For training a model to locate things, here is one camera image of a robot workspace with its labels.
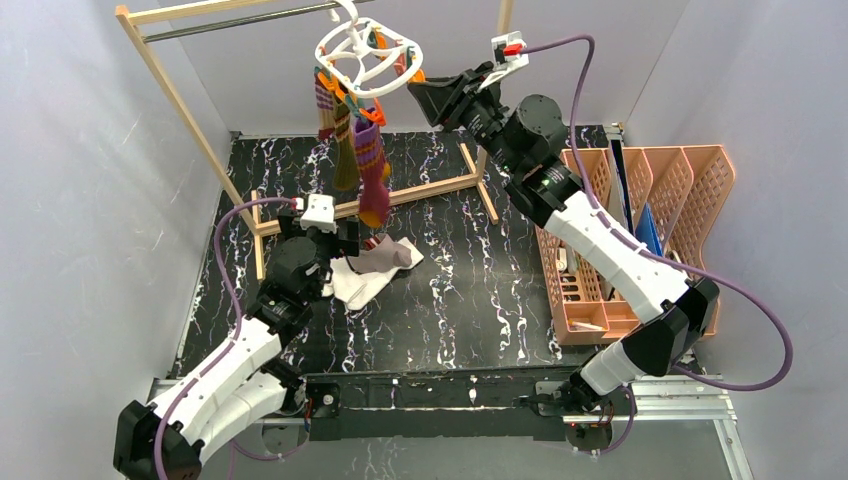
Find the grey sock with red stripes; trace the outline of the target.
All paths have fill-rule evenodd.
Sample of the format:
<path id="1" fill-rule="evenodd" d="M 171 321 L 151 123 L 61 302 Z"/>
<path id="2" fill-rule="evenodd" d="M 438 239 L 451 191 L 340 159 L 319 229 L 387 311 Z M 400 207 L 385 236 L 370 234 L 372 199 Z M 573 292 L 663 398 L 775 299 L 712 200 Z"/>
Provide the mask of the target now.
<path id="1" fill-rule="evenodd" d="M 365 239 L 358 255 L 346 258 L 348 266 L 359 274 L 385 273 L 396 268 L 392 264 L 394 242 L 395 240 L 384 233 Z"/>

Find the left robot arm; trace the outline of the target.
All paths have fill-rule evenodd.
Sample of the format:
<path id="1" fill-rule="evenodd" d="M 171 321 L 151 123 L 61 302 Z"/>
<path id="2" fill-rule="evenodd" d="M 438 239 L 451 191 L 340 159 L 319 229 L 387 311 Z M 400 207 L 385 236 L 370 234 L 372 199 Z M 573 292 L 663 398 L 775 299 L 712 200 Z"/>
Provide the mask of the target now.
<path id="1" fill-rule="evenodd" d="M 177 384 L 119 414 L 113 466 L 125 478 L 196 479 L 256 420 L 285 405 L 303 406 L 299 375 L 280 356 L 313 318 L 332 260 L 358 254 L 359 223 L 309 213 L 278 220 L 286 238 L 236 330 Z"/>

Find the white fluffy sock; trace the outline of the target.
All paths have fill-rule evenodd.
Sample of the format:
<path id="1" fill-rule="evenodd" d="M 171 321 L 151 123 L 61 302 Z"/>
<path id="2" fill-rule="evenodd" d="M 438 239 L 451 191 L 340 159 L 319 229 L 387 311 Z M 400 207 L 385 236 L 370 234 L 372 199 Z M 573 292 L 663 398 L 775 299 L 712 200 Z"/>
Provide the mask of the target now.
<path id="1" fill-rule="evenodd" d="M 411 270 L 423 261 L 423 254 L 407 238 L 403 237 L 394 242 L 392 264 L 402 270 Z"/>
<path id="2" fill-rule="evenodd" d="M 342 258 L 332 259 L 330 282 L 323 286 L 324 298 L 340 300 L 348 310 L 362 310 L 390 283 L 399 268 L 385 272 L 355 273 Z"/>

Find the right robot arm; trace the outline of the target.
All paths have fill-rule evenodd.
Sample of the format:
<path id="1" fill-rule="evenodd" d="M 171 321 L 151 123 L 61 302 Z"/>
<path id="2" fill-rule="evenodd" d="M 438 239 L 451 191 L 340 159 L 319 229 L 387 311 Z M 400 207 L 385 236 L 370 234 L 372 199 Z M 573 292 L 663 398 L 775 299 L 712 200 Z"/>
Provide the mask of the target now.
<path id="1" fill-rule="evenodd" d="M 500 102 L 499 84 L 488 81 L 492 71 L 485 62 L 407 89 L 430 125 L 472 134 L 506 172 L 504 189 L 516 209 L 611 282 L 638 318 L 638 327 L 587 360 L 551 396 L 564 407 L 588 410 L 644 375 L 666 375 L 705 333 L 719 289 L 651 259 L 606 217 L 560 158 L 568 129 L 558 104 L 532 94 L 509 109 Z"/>

